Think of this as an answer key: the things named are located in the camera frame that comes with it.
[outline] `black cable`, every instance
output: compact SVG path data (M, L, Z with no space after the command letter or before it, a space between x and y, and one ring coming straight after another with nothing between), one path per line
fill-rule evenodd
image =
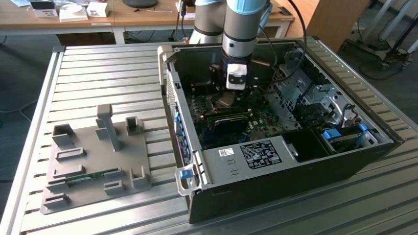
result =
M298 99L297 99L297 104L298 104L298 103L302 103L302 100L303 100L306 94L309 93L309 91L313 89L314 85L315 85L314 82L311 82L311 83L309 84L309 86L307 86L305 92L302 93L302 95L301 95L301 96L298 97Z
M128 34L135 40L138 40L140 43L143 43L143 40L140 40L139 38L136 38L136 37L131 34L131 32L127 32L127 34Z
M184 23L184 17L182 17L182 32L183 32L184 37L187 37L186 32L184 32L183 23Z
M9 184L12 182L13 182L13 180L0 180L0 184Z
M147 42L151 40L154 34L155 34L155 30L152 31L152 34L151 34L150 38L148 38L146 41L143 41L143 40L138 39L134 35L131 35L131 32L128 32L128 35L130 35L134 39L136 39L138 41L140 41L140 43L147 43Z
M393 74L390 74L390 75L387 75L386 77L382 77L382 78L375 78L375 77L370 76L369 74L365 73L362 67L363 67L365 65L367 65L367 64L371 64L371 63L377 62L377 61L382 62L381 58L378 58L377 60L367 61L367 62L362 63L362 64L359 65L359 67L358 67L359 72L361 72L367 78L370 78L371 80L377 80L377 81L387 80L389 78L391 78L393 76L395 76L397 74L399 74L399 73L402 72L402 70L399 70L399 71L394 72Z
M143 32L143 31L139 31L138 33L132 33L132 32L128 32L128 33L138 35L138 34L140 34L142 32Z
M3 42L0 43L0 45L3 45L5 43L5 40L7 40L7 36L4 36L4 40Z
M152 34L151 34L150 38L144 41L144 43L147 43L151 40L154 34L155 34L155 30L152 31Z
M401 6L399 9L402 9L402 7L405 6L405 4L406 4L409 1L410 1L410 0L407 0L407 1L402 4L402 6ZM393 19L394 19L395 17L397 17L397 15L386 22L383 29L382 29L381 32L378 33L378 39L381 39L381 34L382 34L383 30L386 29L389 23L393 21Z
M286 81L289 78L291 78L295 74L295 72L298 71L298 69L301 68L302 66L302 62L303 62L303 59L305 59L305 55L306 55L306 49L307 49L307 38L306 38L306 25L305 25L305 21L303 21L303 17L302 17L302 14L301 14L301 11L294 3L293 0L287 0L289 3L291 4L291 6L294 7L295 11L297 11L297 14L298 14L298 17L301 19L301 24L302 24L302 30L303 30L303 52L302 52L302 57L299 59L299 62L297 64L297 67L294 69L294 71L281 80L274 80L274 82L282 82L282 81Z
M277 53L275 53L275 50L274 50L274 46L273 46L270 37L267 36L266 31L265 31L265 29L263 29L263 27L262 27L261 25L259 25L259 28L261 28L261 30L262 30L262 32L263 32L263 35L265 35L265 37L266 37L266 39L267 39L267 41L269 41L270 46L271 46L271 51L273 51L273 56L274 56L274 64L273 64L271 66L277 66L278 57L277 57Z
M361 43L365 43L363 37L362 37L361 32L359 32L359 18L358 18L358 35L359 35Z
M179 10L179 12L178 12L178 22L176 22L176 29L175 29L175 31L176 31L176 41L179 41L179 35L178 35L178 31L179 31L179 19L180 19L180 10Z

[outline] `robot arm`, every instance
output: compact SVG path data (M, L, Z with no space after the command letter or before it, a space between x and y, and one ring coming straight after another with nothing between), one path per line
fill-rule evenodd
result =
M266 26L271 12L270 1L196 0L195 5L191 43L216 43L222 39L220 80L227 89L245 90L259 25Z

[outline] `white label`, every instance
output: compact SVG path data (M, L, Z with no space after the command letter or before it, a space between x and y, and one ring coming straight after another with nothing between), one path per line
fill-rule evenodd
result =
M228 155L232 155L234 154L234 150L231 148L227 148L227 149L222 149L219 151L219 156L220 157L224 157L224 156L228 156Z
M111 23L91 23L91 26L111 25Z

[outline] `green circuit board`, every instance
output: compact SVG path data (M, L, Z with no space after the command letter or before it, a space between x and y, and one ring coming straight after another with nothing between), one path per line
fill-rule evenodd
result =
M218 94L187 98L203 149L261 140L283 132L279 117L271 111L261 91L255 90L243 102L227 108L216 106L218 99Z

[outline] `barcode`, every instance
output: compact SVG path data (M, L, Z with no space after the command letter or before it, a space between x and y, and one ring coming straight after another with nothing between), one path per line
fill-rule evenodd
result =
M219 155L220 155L222 157L228 156L228 155L232 155L232 154L234 154L234 150L232 150L231 148L219 150Z

